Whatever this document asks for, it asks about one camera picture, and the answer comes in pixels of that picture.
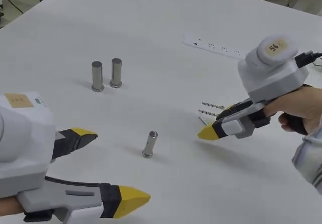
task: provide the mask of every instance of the power strip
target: power strip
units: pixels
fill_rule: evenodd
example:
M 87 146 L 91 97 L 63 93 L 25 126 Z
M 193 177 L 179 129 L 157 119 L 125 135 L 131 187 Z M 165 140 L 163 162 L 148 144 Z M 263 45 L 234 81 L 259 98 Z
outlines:
M 184 35 L 183 43 L 185 45 L 189 45 L 198 49 L 204 49 L 216 54 L 221 54 L 236 59 L 244 59 L 247 55 L 247 53 L 242 52 L 240 50 L 231 49 L 226 46 L 220 46 L 215 43 L 206 42 L 201 40 L 200 38 L 196 38 L 190 35 Z

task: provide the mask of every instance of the silver cylindrical rod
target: silver cylindrical rod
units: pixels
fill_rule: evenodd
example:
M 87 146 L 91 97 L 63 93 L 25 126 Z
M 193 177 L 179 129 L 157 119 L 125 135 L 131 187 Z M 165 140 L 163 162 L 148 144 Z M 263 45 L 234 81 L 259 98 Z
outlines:
M 102 69 L 103 68 L 102 68 L 101 62 L 94 61 L 92 63 L 92 76 L 93 76 L 92 90 L 94 92 L 101 92 L 104 89 Z
M 112 59 L 112 79 L 110 81 L 111 87 L 120 88 L 122 86 L 121 71 L 122 71 L 121 59 L 118 59 L 118 58 Z
M 151 158 L 153 155 L 153 147 L 155 145 L 155 141 L 157 139 L 157 132 L 151 131 L 149 133 L 149 137 L 147 138 L 147 142 L 144 150 L 142 151 L 143 157 Z

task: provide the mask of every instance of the gray sleeve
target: gray sleeve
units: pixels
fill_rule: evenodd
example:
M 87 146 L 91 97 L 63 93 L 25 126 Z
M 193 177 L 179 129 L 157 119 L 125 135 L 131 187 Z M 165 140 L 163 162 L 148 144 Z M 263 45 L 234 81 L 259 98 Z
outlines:
M 303 178 L 322 194 L 322 126 L 303 138 L 292 159 Z

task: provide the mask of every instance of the white tabletop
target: white tabletop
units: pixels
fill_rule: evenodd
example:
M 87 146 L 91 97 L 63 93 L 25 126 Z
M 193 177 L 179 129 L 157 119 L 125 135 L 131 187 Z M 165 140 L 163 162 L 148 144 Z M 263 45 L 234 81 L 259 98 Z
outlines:
M 186 46 L 183 35 L 250 50 L 278 32 L 301 51 L 322 51 L 322 18 L 260 0 L 45 0 L 1 30 L 0 92 L 39 91 L 58 129 L 98 133 L 49 176 L 151 194 L 136 212 L 101 223 L 318 223 L 321 197 L 291 163 L 301 137 L 276 118 L 246 139 L 196 136 L 202 101 L 227 106 L 247 95 L 237 60 Z M 114 57 L 123 60 L 120 89 L 108 85 Z M 102 93 L 91 90 L 94 60 L 104 65 Z M 321 87 L 321 72 L 310 71 L 307 82 Z M 159 137 L 145 159 L 151 130 Z M 0 218 L 9 222 L 22 215 Z

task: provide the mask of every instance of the metal peg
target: metal peg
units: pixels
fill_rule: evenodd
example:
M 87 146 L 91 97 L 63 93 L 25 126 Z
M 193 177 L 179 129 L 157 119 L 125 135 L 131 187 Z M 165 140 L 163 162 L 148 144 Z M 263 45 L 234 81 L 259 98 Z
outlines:
M 218 105 L 215 105 L 215 104 L 211 104 L 211 103 L 207 103 L 207 102 L 203 102 L 202 105 L 205 105 L 205 106 L 208 106 L 208 107 L 215 107 L 215 108 L 219 108 L 221 110 L 224 110 L 225 107 L 224 106 L 218 106 Z
M 155 141 L 157 139 L 157 132 L 151 131 L 149 133 L 149 137 L 147 138 L 147 142 L 144 150 L 142 151 L 142 155 L 145 158 L 151 158 L 153 155 L 153 147 L 155 145 Z
M 120 88 L 122 86 L 121 70 L 122 70 L 121 59 L 118 59 L 118 58 L 112 59 L 112 79 L 110 81 L 111 87 Z
M 92 90 L 94 92 L 101 92 L 104 89 L 101 62 L 94 61 L 92 63 L 92 76 L 93 76 Z
M 204 113 L 204 114 L 207 114 L 207 115 L 210 115 L 210 116 L 214 116 L 214 117 L 218 117 L 219 116 L 219 114 L 217 114 L 217 113 L 208 112 L 208 111 L 204 111 L 204 110 L 198 110 L 198 112 Z

